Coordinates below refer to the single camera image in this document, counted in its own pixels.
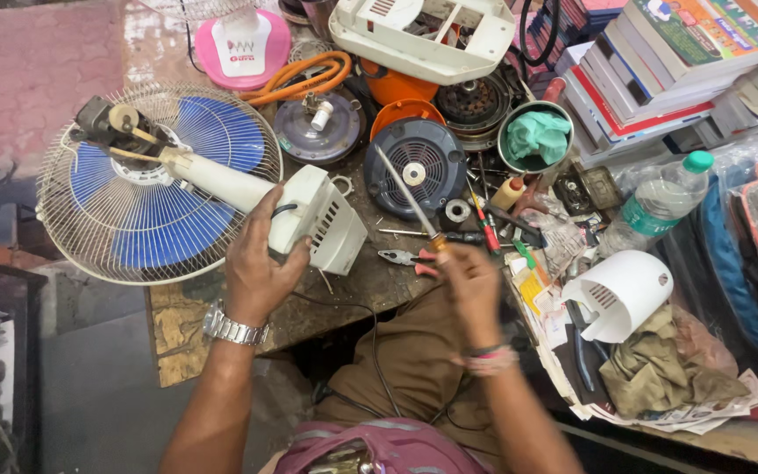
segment bracelet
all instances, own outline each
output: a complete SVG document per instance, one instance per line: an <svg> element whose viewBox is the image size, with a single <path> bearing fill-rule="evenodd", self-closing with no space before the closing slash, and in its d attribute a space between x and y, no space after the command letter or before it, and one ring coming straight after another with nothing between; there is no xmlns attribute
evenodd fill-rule
<svg viewBox="0 0 758 474"><path fill-rule="evenodd" d="M463 365L477 377L496 375L520 359L516 351L507 345L479 349L475 352L475 355L463 359Z"/></svg>

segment small bottle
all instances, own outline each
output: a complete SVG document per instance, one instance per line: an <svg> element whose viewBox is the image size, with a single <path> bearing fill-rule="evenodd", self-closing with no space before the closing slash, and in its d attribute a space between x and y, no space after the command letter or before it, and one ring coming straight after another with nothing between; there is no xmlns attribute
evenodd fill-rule
<svg viewBox="0 0 758 474"><path fill-rule="evenodd" d="M525 189L526 185L522 182L522 178L509 178L502 183L496 194L490 198L490 203L499 209L507 211L522 196L522 191Z"/></svg>
<svg viewBox="0 0 758 474"><path fill-rule="evenodd" d="M646 251L707 194L712 155L692 152L683 161L659 169L655 179L640 183L619 215L604 231L598 247L607 258L618 251Z"/></svg>

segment pink floor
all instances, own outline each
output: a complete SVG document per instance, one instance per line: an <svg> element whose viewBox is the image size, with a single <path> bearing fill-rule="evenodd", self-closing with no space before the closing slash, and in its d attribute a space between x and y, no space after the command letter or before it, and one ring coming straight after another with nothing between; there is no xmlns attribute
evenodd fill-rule
<svg viewBox="0 0 758 474"><path fill-rule="evenodd" d="M0 9L0 175L35 176L86 100L122 86L115 0Z"/></svg>

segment pink fan base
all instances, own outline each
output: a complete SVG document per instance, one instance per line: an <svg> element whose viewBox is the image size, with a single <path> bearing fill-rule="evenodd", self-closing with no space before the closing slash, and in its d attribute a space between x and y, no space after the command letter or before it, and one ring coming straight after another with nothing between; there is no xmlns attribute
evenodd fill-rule
<svg viewBox="0 0 758 474"><path fill-rule="evenodd" d="M228 78L224 75L221 61L218 59L216 42L212 38L212 26L216 23L215 19L206 20L195 33L195 52L206 74L216 84L232 90L259 89L288 62L291 33L286 21L266 10L256 10L256 13L268 18L271 22L271 32L268 36L268 44L265 46L265 72L255 76Z"/></svg>

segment wrist watch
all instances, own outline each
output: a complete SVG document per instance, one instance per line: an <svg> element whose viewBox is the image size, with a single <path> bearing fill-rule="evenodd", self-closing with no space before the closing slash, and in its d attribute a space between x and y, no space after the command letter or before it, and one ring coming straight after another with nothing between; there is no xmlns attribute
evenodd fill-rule
<svg viewBox="0 0 758 474"><path fill-rule="evenodd" d="M204 316L204 334L230 342L256 346L265 342L265 337L268 336L268 325L250 327L231 320L224 314L224 300L218 298L210 305Z"/></svg>

